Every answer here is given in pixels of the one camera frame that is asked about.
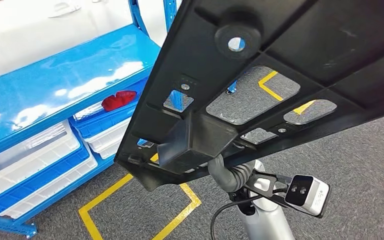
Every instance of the camera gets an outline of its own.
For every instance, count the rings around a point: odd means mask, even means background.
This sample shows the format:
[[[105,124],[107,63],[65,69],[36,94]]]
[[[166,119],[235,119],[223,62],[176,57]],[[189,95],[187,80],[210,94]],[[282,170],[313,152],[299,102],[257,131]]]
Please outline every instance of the camera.
[[[321,217],[330,186],[307,175],[295,175],[286,191],[285,202],[297,210]]]

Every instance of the plastic drawer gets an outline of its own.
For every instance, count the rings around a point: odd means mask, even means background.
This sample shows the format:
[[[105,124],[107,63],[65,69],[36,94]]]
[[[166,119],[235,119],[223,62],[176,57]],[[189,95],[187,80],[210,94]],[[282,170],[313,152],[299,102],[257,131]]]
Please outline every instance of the plastic drawer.
[[[0,194],[80,147],[67,120],[0,153]]]
[[[14,187],[0,194],[0,213],[8,209],[12,205],[26,198],[38,189],[52,182],[54,179],[63,175],[73,167],[77,166],[87,158],[90,154],[85,145],[80,142],[80,147],[69,155],[49,165],[42,171],[37,172],[33,176],[25,179]]]
[[[136,98],[129,104],[107,112],[101,106],[101,102],[98,102],[79,111],[73,117],[70,117],[69,121],[84,139],[89,139],[111,128],[133,115],[147,80],[148,78],[144,78],[135,84],[121,89],[137,92]]]
[[[89,144],[90,148],[95,153],[101,153],[114,143],[122,141],[123,136],[126,133],[127,127],[129,126],[131,117],[117,123],[116,125],[108,128],[107,130],[96,134],[91,138],[86,138],[85,141]]]
[[[122,139],[114,142],[112,145],[108,146],[107,148],[103,149],[101,152],[98,152],[100,157],[102,159],[107,159],[110,156],[117,153],[117,150],[119,149],[120,143],[122,142]]]
[[[62,189],[66,188],[68,185],[92,171],[97,166],[97,161],[94,156],[90,154],[89,158],[82,161],[77,166],[71,168],[66,173],[60,175],[16,204],[2,211],[0,216],[10,216],[13,219],[21,217]]]

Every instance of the yellow floor marking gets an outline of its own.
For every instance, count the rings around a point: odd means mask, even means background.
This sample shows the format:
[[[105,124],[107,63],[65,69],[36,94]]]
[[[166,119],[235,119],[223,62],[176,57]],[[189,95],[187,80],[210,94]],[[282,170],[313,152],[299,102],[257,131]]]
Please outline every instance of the yellow floor marking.
[[[283,98],[279,95],[277,95],[274,91],[272,91],[270,88],[265,86],[264,84],[273,78],[276,74],[278,74],[277,71],[270,72],[267,76],[263,77],[260,81],[258,81],[258,85],[260,88],[264,89],[268,94],[270,94],[273,98],[277,99],[278,101],[283,101]]]
[[[260,81],[258,81],[258,85],[260,88],[262,88],[264,91],[266,91],[268,94],[270,94],[273,98],[275,98],[278,101],[283,101],[284,99],[277,95],[274,91],[272,91],[270,88],[268,88],[266,85],[264,85],[268,80],[273,78],[276,74],[278,74],[277,71],[270,72],[267,76],[263,77]],[[306,104],[295,108],[293,111],[299,115],[301,115],[304,110],[306,110],[308,107],[310,107],[311,104],[314,103],[315,100],[309,101]]]
[[[201,205],[201,200],[186,183],[180,184],[181,189],[192,201],[167,226],[165,226],[152,240],[162,240],[171,233],[192,211]]]
[[[114,185],[110,186],[107,190],[101,193],[99,196],[95,197],[92,201],[84,205],[78,210],[81,219],[84,222],[87,230],[89,231],[90,236],[93,240],[103,240],[100,232],[98,231],[97,226],[89,215],[88,211],[95,207],[97,204],[106,199],[109,195],[113,194],[117,189],[121,188],[124,184],[130,181],[133,178],[131,174],[127,174],[120,181],[116,182]]]
[[[158,160],[158,155],[155,154],[152,156],[152,158]],[[123,185],[125,185],[128,181],[130,181],[133,178],[131,174],[127,174],[125,177],[123,177],[121,180],[116,182],[114,185],[110,186],[107,190],[105,190],[103,193],[101,193],[99,196],[95,197],[92,201],[84,205],[82,208],[78,210],[78,213],[80,214],[81,219],[84,222],[84,225],[86,226],[87,230],[89,231],[90,236],[93,240],[103,240],[97,226],[95,225],[94,221],[92,220],[91,216],[89,215],[89,210],[91,210],[93,207],[95,207],[97,204],[102,202],[104,199],[106,199],[108,196],[113,194],[117,189],[121,188]],[[195,193],[192,191],[192,189],[186,184],[180,184],[180,188],[184,191],[184,193],[190,198],[192,201],[189,203],[188,206],[186,206],[185,209],[183,209],[179,215],[177,215],[167,226],[165,226],[154,238],[153,240],[162,240],[169,233],[171,233],[185,218],[199,205],[201,205],[201,200],[195,195]]]
[[[316,100],[311,100],[311,101],[307,102],[306,104],[295,108],[293,111],[295,113],[301,115],[304,112],[304,110],[306,110],[308,107],[310,107],[310,105],[313,104],[315,101]]]
[[[158,160],[158,153],[155,153],[150,160],[155,163]]]

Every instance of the white plastic storage bin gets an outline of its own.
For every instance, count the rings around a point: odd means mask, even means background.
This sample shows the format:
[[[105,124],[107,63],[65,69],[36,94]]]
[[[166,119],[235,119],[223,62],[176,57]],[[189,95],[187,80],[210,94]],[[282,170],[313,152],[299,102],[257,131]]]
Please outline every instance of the white plastic storage bin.
[[[18,201],[16,204],[7,208],[0,213],[0,216],[10,216],[13,219],[17,219],[28,211],[32,210],[45,200],[49,199],[62,189],[68,187],[68,185],[80,179],[82,176],[89,173],[96,168],[98,163],[94,156],[89,152],[89,158],[79,163],[66,173],[55,178],[48,184],[34,191],[32,194]]]
[[[126,133],[131,117],[123,120],[107,130],[86,138],[85,141],[102,159],[106,159],[117,152],[120,142]]]
[[[80,147],[64,120],[0,153],[0,194]]]

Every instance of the red object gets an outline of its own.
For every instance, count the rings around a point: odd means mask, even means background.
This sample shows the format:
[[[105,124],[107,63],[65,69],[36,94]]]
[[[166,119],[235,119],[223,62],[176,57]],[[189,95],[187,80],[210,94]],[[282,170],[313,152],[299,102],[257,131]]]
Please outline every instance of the red object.
[[[118,109],[120,107],[123,107],[133,101],[136,97],[136,92],[135,91],[119,91],[114,95],[111,95],[107,98],[105,98],[101,105],[105,111],[109,112],[114,109]]]

